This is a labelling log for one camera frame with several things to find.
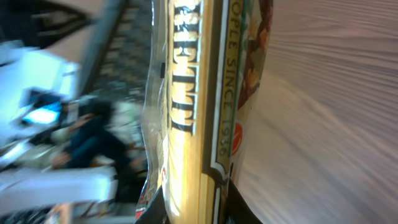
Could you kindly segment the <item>orange biscuit roll pack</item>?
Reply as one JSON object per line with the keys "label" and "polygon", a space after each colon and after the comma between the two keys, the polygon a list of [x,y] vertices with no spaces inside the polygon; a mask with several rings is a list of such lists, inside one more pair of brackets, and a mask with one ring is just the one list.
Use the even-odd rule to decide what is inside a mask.
{"label": "orange biscuit roll pack", "polygon": [[142,133],[149,171],[136,219],[162,187],[171,224],[225,224],[261,82],[272,0],[152,2]]}

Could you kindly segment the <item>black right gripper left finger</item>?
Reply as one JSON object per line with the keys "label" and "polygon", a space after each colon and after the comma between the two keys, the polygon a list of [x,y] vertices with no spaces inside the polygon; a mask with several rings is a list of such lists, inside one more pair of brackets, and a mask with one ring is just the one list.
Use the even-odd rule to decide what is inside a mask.
{"label": "black right gripper left finger", "polygon": [[167,211],[165,209],[162,187],[156,191],[149,206],[135,221],[135,224],[170,224]]}

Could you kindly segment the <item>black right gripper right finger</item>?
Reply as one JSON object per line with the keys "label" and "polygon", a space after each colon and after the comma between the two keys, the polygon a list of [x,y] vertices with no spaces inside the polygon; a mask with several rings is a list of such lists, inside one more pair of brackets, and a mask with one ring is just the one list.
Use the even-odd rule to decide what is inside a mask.
{"label": "black right gripper right finger", "polygon": [[226,215],[226,224],[262,224],[260,219],[249,208],[232,180],[228,184]]}

